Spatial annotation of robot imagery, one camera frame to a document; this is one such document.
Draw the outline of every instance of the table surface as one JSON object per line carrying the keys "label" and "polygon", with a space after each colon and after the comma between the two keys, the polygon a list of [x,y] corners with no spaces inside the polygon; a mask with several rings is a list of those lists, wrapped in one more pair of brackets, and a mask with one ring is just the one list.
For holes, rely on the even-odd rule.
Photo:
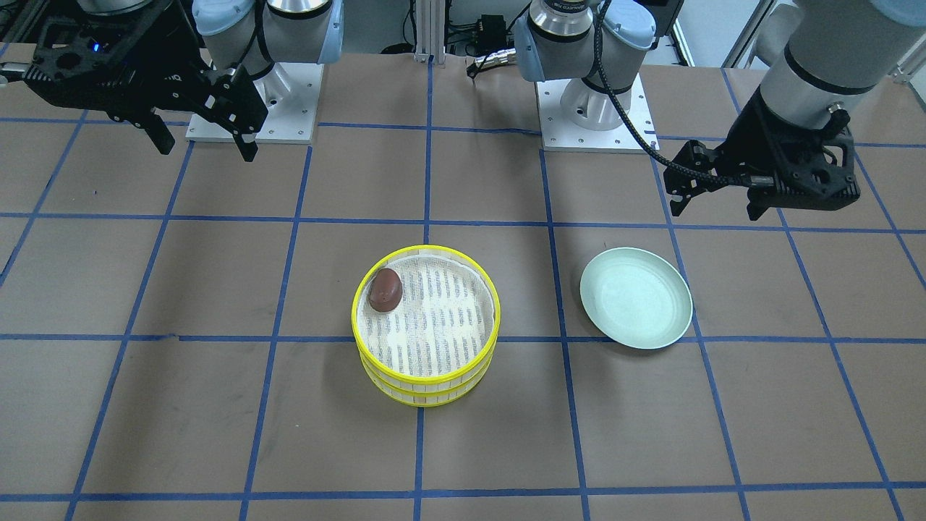
{"label": "table surface", "polygon": [[[4,61],[28,58],[11,45]],[[670,218],[645,156],[541,149],[514,68],[347,55],[312,147],[178,138],[0,91],[2,519],[926,518],[926,114],[885,80],[853,114],[862,198]],[[644,67],[664,153],[718,143],[761,79]],[[501,337],[463,399],[364,374],[351,298],[386,253],[459,249]],[[675,265],[675,345],[603,337],[600,251]]]}

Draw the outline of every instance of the yellow steamer rim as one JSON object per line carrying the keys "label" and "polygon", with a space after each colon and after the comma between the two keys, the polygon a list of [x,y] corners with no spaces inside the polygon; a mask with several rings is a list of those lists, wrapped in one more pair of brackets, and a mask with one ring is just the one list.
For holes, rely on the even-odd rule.
{"label": "yellow steamer rim", "polygon": [[[492,300],[493,323],[485,343],[467,363],[442,375],[407,375],[389,367],[370,350],[357,324],[359,308],[366,299],[367,289],[376,273],[381,268],[389,267],[391,262],[419,256],[443,258],[470,268],[482,280]],[[466,254],[452,248],[435,245],[402,248],[380,259],[360,281],[351,307],[351,327],[354,331],[354,339],[357,342],[360,361],[370,380],[390,398],[418,407],[433,407],[449,403],[462,397],[479,383],[492,360],[500,324],[501,303],[489,274]]]}

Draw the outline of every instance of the black electronic device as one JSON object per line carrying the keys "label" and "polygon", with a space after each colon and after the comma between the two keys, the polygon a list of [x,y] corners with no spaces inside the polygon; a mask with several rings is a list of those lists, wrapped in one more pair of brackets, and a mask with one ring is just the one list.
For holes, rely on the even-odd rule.
{"label": "black electronic device", "polygon": [[476,38],[473,42],[476,54],[490,55],[508,47],[507,26],[502,15],[482,15],[476,22]]}

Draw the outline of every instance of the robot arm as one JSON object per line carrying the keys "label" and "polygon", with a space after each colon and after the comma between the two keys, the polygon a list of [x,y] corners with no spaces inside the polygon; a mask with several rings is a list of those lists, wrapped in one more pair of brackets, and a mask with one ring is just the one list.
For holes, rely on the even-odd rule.
{"label": "robot arm", "polygon": [[[757,220],[770,207],[838,210],[859,198],[849,112],[926,32],[926,3],[915,0],[804,0],[801,24],[784,55],[753,93],[716,149],[688,142],[675,163],[703,173],[758,172],[773,179],[750,187]],[[723,184],[692,183],[664,172],[672,214]]]}
{"label": "robot arm", "polygon": [[[562,103],[571,102],[573,110],[566,115],[589,130],[620,125],[604,121],[602,114],[612,106],[628,122],[625,110],[632,99],[621,95],[656,36],[656,25],[648,29],[652,17],[642,6],[630,0],[598,4],[532,0],[529,12],[515,24],[521,75],[532,82],[580,79],[573,80]],[[858,199],[849,111],[926,32],[926,3],[799,4],[805,15],[783,58],[768,72],[722,145],[711,149],[690,141],[669,161],[639,134],[634,136],[644,151],[668,167],[663,177],[673,215],[681,215],[692,197],[729,185],[748,188],[752,220],[769,207],[838,210]],[[595,49],[593,32],[599,20],[602,43]]]}
{"label": "robot arm", "polygon": [[32,0],[31,63],[0,64],[48,103],[102,110],[143,129],[167,154],[174,139],[156,109],[195,112],[231,134],[244,160],[268,116],[254,81],[275,61],[325,63],[341,54],[341,0]]}

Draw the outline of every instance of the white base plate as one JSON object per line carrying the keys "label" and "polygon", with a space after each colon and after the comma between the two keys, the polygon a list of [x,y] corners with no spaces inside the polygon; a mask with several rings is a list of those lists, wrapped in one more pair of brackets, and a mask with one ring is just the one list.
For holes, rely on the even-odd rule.
{"label": "white base plate", "polygon": [[[621,124],[611,131],[591,131],[573,123],[563,114],[559,98],[570,80],[551,80],[537,83],[537,105],[540,109],[540,130],[544,135],[544,150],[559,152],[614,152],[619,154],[644,154],[631,132]],[[653,117],[649,114],[643,82],[638,74],[633,80],[633,102],[627,113],[637,132],[659,150]]]}
{"label": "white base plate", "polygon": [[[258,143],[310,145],[321,93],[323,65],[281,63],[293,80],[293,90],[279,103],[268,107],[267,120],[257,133]],[[194,114],[186,129],[187,141],[233,143],[232,135],[215,123]]]}

